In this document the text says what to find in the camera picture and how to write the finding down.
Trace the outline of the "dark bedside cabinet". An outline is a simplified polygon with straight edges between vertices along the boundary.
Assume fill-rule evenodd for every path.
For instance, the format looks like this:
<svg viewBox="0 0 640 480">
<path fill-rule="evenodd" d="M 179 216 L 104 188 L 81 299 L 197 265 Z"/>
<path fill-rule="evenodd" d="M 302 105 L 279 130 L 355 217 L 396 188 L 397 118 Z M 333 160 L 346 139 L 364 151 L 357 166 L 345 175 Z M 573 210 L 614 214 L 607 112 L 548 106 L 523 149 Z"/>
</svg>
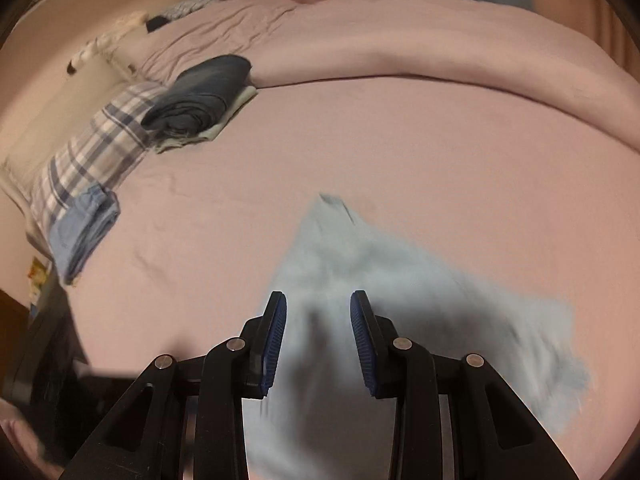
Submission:
<svg viewBox="0 0 640 480">
<path fill-rule="evenodd" d="M 60 388 L 76 363 L 88 363 L 56 275 L 44 284 L 37 310 L 2 387 L 2 398 L 20 410 L 41 402 L 50 388 Z"/>
</svg>

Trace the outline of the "pink bed sheet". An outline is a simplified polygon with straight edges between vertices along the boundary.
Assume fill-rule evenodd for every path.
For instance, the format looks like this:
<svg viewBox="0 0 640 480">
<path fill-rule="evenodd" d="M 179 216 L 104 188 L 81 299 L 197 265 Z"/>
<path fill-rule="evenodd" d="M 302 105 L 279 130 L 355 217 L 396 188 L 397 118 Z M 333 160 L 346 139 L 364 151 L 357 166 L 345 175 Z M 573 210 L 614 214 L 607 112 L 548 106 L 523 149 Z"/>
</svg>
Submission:
<svg viewBox="0 0 640 480">
<path fill-rule="evenodd" d="M 68 292 L 91 365 L 138 374 L 235 336 L 323 195 L 572 309 L 589 384 L 554 436 L 580 478 L 602 477 L 639 419 L 639 156 L 506 92 L 414 78 L 265 89 L 215 141 L 148 156 Z"/>
</svg>

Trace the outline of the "plaid pillow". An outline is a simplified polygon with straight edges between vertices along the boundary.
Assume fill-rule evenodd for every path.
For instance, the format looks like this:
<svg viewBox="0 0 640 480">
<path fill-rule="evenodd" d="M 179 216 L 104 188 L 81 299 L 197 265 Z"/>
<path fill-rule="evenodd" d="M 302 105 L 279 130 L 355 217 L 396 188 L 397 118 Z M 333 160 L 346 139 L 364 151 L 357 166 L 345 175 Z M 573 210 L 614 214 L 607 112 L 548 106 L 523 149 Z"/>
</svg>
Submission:
<svg viewBox="0 0 640 480">
<path fill-rule="evenodd" d="M 93 183 L 115 191 L 149 151 L 153 135 L 142 119 L 166 91 L 155 81 L 130 86 L 101 107 L 80 133 L 64 141 L 35 172 L 28 187 L 29 239 L 50 252 L 49 233 L 75 197 Z"/>
</svg>

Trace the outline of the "light blue strawberry jeans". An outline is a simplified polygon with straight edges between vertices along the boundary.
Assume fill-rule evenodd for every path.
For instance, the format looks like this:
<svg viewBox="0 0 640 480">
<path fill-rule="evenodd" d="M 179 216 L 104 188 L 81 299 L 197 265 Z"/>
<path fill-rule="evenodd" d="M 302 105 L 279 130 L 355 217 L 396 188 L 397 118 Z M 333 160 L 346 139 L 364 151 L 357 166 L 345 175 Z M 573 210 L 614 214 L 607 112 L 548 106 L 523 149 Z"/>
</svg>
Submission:
<svg viewBox="0 0 640 480">
<path fill-rule="evenodd" d="M 448 266 L 334 196 L 314 202 L 272 284 L 288 302 L 277 374 L 266 400 L 243 408 L 248 464 L 265 479 L 388 475 L 394 406 L 373 399 L 362 378 L 349 319 L 357 290 L 429 352 L 484 356 L 550 434 L 588 388 L 570 348 L 569 306 Z"/>
</svg>

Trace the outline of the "pink duvet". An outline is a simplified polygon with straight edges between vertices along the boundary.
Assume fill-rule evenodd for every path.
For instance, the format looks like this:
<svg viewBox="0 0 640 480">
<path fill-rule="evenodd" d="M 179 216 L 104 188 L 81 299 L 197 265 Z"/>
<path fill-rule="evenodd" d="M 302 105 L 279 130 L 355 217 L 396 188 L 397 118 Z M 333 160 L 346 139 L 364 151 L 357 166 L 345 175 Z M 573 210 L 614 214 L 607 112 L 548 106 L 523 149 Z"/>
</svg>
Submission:
<svg viewBox="0 0 640 480">
<path fill-rule="evenodd" d="M 226 0 L 120 40 L 115 64 L 169 84 L 222 54 L 250 61 L 260 88 L 423 76 L 553 106 L 631 148 L 639 86 L 597 44 L 515 6 L 473 0 Z"/>
</svg>

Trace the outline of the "folded dark denim jeans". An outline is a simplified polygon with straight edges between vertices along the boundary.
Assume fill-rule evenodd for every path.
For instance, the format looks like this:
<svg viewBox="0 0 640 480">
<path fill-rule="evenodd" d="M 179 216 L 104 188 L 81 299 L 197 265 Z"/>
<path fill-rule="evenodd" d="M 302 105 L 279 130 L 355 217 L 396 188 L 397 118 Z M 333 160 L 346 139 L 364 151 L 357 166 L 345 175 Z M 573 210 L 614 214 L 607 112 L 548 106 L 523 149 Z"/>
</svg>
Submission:
<svg viewBox="0 0 640 480">
<path fill-rule="evenodd" d="M 213 127 L 245 89 L 251 68 L 247 58 L 225 54 L 184 70 L 146 112 L 142 127 L 178 139 Z"/>
</svg>

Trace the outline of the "folded blue shorts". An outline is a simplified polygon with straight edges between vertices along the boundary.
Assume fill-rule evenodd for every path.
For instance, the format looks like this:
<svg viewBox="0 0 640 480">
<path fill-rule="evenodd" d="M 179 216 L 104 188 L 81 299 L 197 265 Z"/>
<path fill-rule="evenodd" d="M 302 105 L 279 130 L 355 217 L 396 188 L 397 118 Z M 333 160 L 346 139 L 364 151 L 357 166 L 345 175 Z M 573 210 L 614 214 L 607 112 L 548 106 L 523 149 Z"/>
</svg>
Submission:
<svg viewBox="0 0 640 480">
<path fill-rule="evenodd" d="M 58 278 L 71 285 L 120 215 L 116 194 L 98 182 L 79 193 L 52 224 L 49 242 Z"/>
</svg>

